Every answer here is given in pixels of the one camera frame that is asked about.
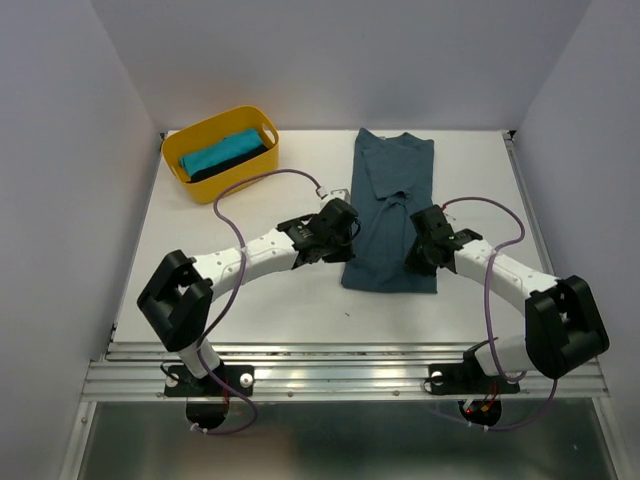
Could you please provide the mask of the yellow plastic basket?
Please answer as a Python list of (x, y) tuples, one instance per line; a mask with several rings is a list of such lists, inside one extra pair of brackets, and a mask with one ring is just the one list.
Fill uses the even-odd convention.
[(279, 132), (261, 110), (241, 106), (169, 135), (161, 152), (190, 199), (207, 204), (231, 185), (275, 170)]

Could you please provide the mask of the dark blue-grey t shirt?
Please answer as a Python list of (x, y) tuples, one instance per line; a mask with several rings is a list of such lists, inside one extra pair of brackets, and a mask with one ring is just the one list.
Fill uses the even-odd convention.
[(354, 144), (351, 204), (361, 231), (341, 285), (373, 293), (437, 292), (434, 277), (404, 262), (416, 239), (410, 216), (432, 205), (435, 142), (407, 132), (382, 138), (362, 128)]

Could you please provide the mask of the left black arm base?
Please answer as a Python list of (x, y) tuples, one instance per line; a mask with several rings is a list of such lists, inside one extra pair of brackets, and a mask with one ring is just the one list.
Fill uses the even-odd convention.
[(226, 388), (208, 374), (202, 379), (197, 379), (182, 363), (162, 363), (160, 370), (165, 376), (164, 395), (166, 397), (237, 397), (237, 394), (230, 392), (229, 388), (247, 397), (253, 395), (255, 369), (252, 365), (226, 364), (217, 368), (214, 373)]

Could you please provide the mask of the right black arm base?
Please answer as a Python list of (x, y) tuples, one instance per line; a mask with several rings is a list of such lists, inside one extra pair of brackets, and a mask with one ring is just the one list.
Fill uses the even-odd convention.
[(521, 391), (518, 383), (509, 383), (500, 376), (488, 376), (474, 362), (430, 364), (423, 389), (435, 396), (483, 396)]

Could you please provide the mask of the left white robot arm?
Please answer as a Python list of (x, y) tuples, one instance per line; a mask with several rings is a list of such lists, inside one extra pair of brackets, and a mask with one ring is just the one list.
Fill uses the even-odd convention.
[(222, 384), (223, 371), (219, 355), (204, 338), (210, 305), (270, 274), (351, 260), (359, 228), (356, 210), (334, 197), (319, 212), (282, 222), (238, 247), (196, 257), (175, 250), (165, 255), (143, 288), (138, 309), (165, 349), (179, 356), (191, 386), (213, 393)]

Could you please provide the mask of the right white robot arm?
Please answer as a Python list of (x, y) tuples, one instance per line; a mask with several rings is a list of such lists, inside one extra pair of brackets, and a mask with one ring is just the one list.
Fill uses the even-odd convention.
[(497, 295), (524, 319), (522, 334), (499, 339), (487, 319), (486, 341), (464, 353), (458, 364), (441, 367), (444, 382), (461, 380), (482, 390), (495, 379), (515, 381), (537, 371), (557, 380), (610, 347), (610, 339), (589, 284), (572, 275), (559, 278), (537, 271), (492, 246), (479, 233), (455, 230), (442, 207), (412, 215), (416, 238), (406, 257), (408, 270), (435, 276), (440, 269), (477, 282), (483, 307)]

